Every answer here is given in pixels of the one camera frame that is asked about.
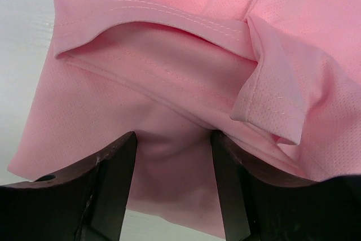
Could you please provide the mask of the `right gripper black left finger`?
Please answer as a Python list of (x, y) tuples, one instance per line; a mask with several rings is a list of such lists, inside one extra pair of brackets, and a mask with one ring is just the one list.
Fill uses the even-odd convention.
[(33, 182), (1, 186), (1, 239), (119, 240), (136, 152), (128, 132)]

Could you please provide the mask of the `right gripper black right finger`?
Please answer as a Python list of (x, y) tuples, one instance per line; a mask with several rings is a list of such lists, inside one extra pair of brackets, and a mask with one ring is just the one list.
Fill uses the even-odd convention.
[(220, 131), (212, 157), (227, 240), (359, 240), (360, 176), (298, 178)]

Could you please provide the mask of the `pink t shirt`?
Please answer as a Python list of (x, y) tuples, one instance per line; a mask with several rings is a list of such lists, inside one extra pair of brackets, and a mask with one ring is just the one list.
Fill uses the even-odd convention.
[(129, 207), (224, 237), (210, 135), (274, 169), (360, 173), (360, 0), (54, 0), (9, 172), (37, 179), (129, 131)]

